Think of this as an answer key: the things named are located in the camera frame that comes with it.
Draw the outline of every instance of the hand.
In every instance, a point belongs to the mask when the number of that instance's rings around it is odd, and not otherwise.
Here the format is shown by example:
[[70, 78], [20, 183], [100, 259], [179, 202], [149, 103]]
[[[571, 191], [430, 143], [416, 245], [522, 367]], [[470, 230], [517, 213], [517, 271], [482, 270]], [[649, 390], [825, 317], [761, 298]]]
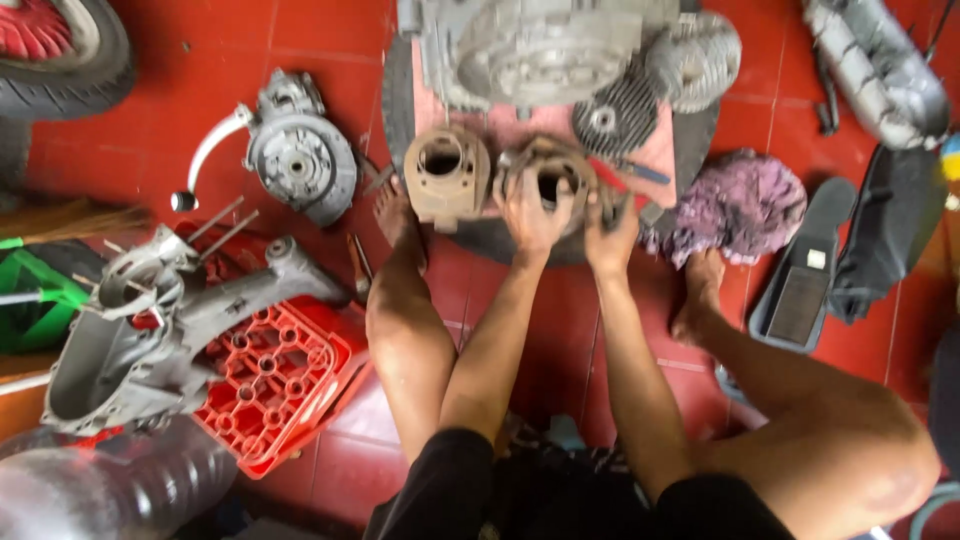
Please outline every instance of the hand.
[[630, 254], [640, 234], [640, 220], [636, 213], [634, 198], [630, 197], [616, 227], [604, 229], [599, 194], [592, 190], [587, 196], [587, 236], [584, 244], [587, 261], [597, 278], [626, 275]]
[[506, 180], [503, 175], [493, 183], [493, 200], [510, 229], [521, 255], [546, 257], [570, 222], [573, 192], [566, 179], [557, 182], [557, 208], [547, 211], [540, 201], [537, 172], [528, 168]]

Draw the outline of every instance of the red plastic crate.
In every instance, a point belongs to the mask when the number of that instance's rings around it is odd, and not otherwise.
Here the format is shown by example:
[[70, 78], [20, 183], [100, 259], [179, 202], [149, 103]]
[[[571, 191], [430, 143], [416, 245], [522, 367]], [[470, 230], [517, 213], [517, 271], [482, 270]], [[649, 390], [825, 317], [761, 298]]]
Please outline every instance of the red plastic crate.
[[[179, 234], [196, 227], [181, 224]], [[203, 249], [220, 236], [194, 242]], [[215, 284], [265, 266], [264, 238], [238, 234], [206, 262]], [[306, 296], [258, 311], [221, 334], [206, 355], [224, 375], [194, 419], [260, 479], [332, 422], [372, 369], [363, 311], [334, 310]]]

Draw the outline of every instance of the bare foot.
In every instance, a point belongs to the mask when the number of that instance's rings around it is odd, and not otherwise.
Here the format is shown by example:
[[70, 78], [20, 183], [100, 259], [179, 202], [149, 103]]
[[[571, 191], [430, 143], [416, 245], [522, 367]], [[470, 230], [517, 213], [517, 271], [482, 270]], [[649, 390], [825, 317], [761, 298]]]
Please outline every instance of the bare foot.
[[683, 345], [697, 345], [697, 322], [705, 311], [720, 313], [720, 283], [726, 270], [720, 252], [708, 249], [686, 261], [686, 302], [670, 333]]
[[417, 228], [417, 216], [410, 206], [410, 198], [400, 184], [397, 175], [383, 186], [373, 205], [373, 217], [380, 231], [387, 238], [387, 243], [395, 250], [410, 250], [410, 256], [415, 259], [417, 269], [423, 275], [426, 272], [426, 253], [420, 241], [420, 230]]

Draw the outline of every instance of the person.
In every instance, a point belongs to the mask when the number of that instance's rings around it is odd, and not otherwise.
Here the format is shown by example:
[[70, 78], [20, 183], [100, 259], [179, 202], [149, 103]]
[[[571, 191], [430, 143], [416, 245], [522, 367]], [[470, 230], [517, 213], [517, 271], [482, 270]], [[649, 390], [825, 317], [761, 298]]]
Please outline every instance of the person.
[[508, 432], [534, 294], [573, 197], [560, 181], [547, 211], [532, 173], [506, 183], [505, 194], [493, 193], [516, 255], [459, 356], [431, 304], [417, 219], [396, 177], [376, 202], [393, 253], [372, 285], [367, 333], [411, 467], [399, 493], [374, 511], [367, 538], [844, 539], [925, 501], [940, 463], [909, 406], [881, 385], [731, 326], [719, 308], [724, 265], [715, 250], [687, 264], [687, 299], [671, 331], [725, 366], [769, 421], [727, 440], [688, 441], [627, 282], [636, 210], [608, 231], [596, 193], [586, 253], [618, 448], [567, 451], [524, 439], [529, 430]]

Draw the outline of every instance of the broom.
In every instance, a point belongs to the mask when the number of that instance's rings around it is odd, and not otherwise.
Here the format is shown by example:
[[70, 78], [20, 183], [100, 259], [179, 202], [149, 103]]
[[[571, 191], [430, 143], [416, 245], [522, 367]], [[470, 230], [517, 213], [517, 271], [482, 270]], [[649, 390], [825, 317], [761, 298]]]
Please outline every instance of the broom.
[[103, 207], [87, 199], [26, 207], [0, 215], [0, 249], [121, 233], [144, 229], [150, 223], [150, 213], [145, 209]]

